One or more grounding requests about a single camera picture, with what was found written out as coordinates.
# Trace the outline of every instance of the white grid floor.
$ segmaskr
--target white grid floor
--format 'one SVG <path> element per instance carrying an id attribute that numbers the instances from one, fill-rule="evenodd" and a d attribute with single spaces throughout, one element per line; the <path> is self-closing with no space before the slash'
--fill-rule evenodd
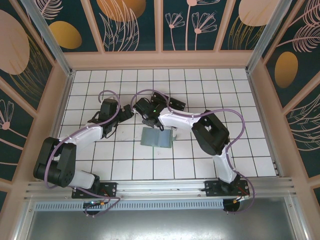
<path id="1" fill-rule="evenodd" d="M 143 89 L 155 89 L 186 103 L 186 111 L 234 109 L 246 121 L 242 138 L 231 147 L 238 171 L 247 177 L 275 176 L 256 104 L 244 69 L 146 69 L 77 71 L 62 121 L 60 136 L 83 127 L 100 109 L 98 94 L 112 90 L 121 106 Z M 238 116 L 219 112 L 230 138 L 241 130 Z M 101 139 L 76 157 L 76 168 L 100 176 L 101 180 L 164 180 L 215 178 L 212 157 L 200 149 L 192 133 L 179 131 L 173 148 L 140 145 L 143 128 L 138 115 L 123 122 L 109 139 Z"/>

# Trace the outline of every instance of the flower illustration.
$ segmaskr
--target flower illustration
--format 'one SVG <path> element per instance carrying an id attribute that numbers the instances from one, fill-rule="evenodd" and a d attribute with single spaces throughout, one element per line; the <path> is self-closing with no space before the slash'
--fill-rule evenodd
<path id="1" fill-rule="evenodd" d="M 8 101 L 7 107 L 3 99 L 0 100 L 0 129 L 8 130 L 14 113 L 15 105 Z"/>
<path id="2" fill-rule="evenodd" d="M 174 43 L 174 36 L 172 33 L 172 29 L 174 28 L 180 28 L 185 25 L 185 21 L 183 21 L 183 17 L 181 16 L 181 13 L 173 13 L 171 16 L 171 13 L 167 13 L 165 15 L 165 20 L 169 25 L 170 33 L 171 33 L 171 41 L 172 41 L 172 47 L 175 51 L 175 43 Z"/>
<path id="3" fill-rule="evenodd" d="M 216 4 L 218 2 L 220 2 L 220 0 L 186 0 L 186 3 L 191 7 L 196 5 Z"/>
<path id="4" fill-rule="evenodd" d="M 217 30 L 215 13 L 203 13 L 199 19 L 199 12 L 192 14 L 192 24 L 195 34 L 209 33 Z"/>

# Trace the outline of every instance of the black mounting bracket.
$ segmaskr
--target black mounting bracket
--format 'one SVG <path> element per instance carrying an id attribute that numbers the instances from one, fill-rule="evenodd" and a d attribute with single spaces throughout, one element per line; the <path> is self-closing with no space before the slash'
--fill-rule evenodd
<path id="1" fill-rule="evenodd" d="M 100 182 L 100 190 L 97 193 L 98 195 L 105 196 L 106 194 L 109 197 L 115 197 L 117 194 L 117 183 L 116 182 Z M 79 189 L 72 190 L 72 199 L 97 199 Z"/>
<path id="2" fill-rule="evenodd" d="M 250 195 L 248 182 L 246 180 L 237 181 L 237 184 L 228 193 L 223 190 L 221 180 L 209 180 L 204 182 L 204 189 L 202 189 L 202 191 L 205 192 L 207 197 L 237 197 Z"/>

